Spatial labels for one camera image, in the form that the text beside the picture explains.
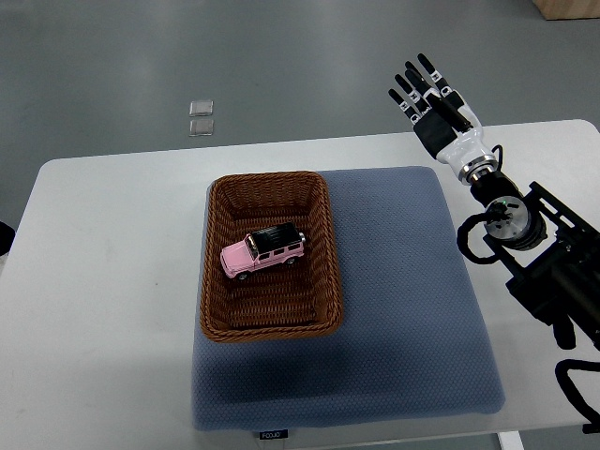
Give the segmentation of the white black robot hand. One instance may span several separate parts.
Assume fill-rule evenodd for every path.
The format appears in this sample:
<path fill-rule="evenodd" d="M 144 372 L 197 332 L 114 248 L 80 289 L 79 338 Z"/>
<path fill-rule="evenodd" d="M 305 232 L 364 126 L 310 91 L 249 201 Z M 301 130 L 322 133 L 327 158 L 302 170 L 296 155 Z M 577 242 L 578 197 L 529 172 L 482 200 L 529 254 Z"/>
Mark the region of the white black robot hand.
<path fill-rule="evenodd" d="M 395 81 L 410 100 L 393 88 L 388 95 L 409 118 L 421 144 L 460 181 L 476 181 L 497 171 L 498 159 L 483 143 L 482 125 L 468 103 L 423 53 L 417 54 L 417 59 L 434 86 L 407 61 L 408 82 L 400 74 L 395 75 Z"/>

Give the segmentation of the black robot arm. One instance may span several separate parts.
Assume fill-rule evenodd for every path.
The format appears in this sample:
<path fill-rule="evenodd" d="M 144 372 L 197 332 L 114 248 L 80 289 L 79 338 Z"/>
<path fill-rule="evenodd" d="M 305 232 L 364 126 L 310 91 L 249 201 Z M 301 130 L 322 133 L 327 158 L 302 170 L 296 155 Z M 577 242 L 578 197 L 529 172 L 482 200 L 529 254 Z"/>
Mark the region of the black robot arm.
<path fill-rule="evenodd" d="M 576 345 L 580 328 L 599 343 L 599 232 L 536 182 L 528 193 L 502 171 L 503 148 L 483 142 L 483 128 L 462 95 L 420 53 L 395 77 L 388 94 L 410 119 L 430 156 L 451 168 L 483 212 L 457 231 L 472 263 L 502 263 L 506 287 L 560 348 Z"/>

